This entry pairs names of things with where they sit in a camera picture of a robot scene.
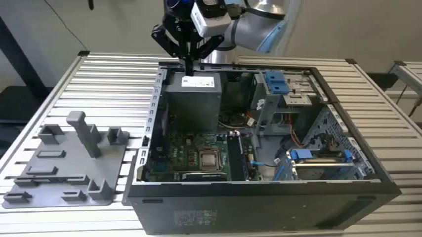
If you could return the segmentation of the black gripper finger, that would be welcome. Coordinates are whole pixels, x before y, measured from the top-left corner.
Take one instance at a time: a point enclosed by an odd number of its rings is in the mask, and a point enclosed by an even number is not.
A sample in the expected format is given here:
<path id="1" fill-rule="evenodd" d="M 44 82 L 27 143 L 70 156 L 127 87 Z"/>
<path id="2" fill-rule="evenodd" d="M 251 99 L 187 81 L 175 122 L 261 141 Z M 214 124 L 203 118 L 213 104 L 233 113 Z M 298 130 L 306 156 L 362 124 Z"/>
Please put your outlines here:
<path id="1" fill-rule="evenodd" d="M 206 59 L 211 52 L 218 48 L 223 42 L 223 35 L 210 37 L 205 44 L 199 46 L 205 38 L 199 35 L 191 35 L 190 40 L 190 56 L 189 56 L 189 75 L 194 75 L 194 62 L 199 59 Z"/>
<path id="2" fill-rule="evenodd" d="M 151 36 L 171 57 L 178 57 L 185 65 L 185 73 L 190 75 L 190 56 L 183 27 L 179 23 L 155 25 Z"/>

